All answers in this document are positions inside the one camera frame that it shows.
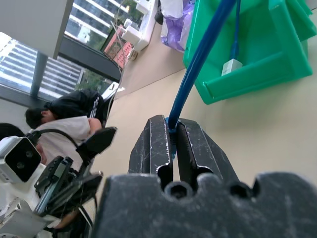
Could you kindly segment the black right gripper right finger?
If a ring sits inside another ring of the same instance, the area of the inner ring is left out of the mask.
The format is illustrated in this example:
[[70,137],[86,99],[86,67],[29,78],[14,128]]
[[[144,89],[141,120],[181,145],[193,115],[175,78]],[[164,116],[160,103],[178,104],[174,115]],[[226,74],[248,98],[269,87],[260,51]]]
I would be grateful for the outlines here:
[[238,181],[225,152],[193,120],[178,121],[176,151],[180,179],[193,189],[198,188],[197,177],[203,173],[214,174],[224,183]]

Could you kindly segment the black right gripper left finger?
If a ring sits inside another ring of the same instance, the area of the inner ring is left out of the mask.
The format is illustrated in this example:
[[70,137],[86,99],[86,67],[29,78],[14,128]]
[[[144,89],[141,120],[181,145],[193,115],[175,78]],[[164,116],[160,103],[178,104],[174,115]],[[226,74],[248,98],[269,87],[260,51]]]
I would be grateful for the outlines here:
[[135,143],[129,159],[128,173],[173,174],[171,142],[165,117],[156,115],[147,123]]

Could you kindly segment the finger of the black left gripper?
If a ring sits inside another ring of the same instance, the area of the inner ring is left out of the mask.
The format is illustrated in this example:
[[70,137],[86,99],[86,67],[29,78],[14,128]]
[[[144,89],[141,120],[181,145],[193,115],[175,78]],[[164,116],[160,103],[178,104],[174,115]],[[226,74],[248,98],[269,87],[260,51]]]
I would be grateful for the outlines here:
[[93,197],[95,196],[103,176],[100,174],[90,174],[82,178],[82,196]]
[[98,154],[111,145],[116,131],[116,127],[102,128],[78,146],[76,152],[80,155],[84,166],[88,166]]

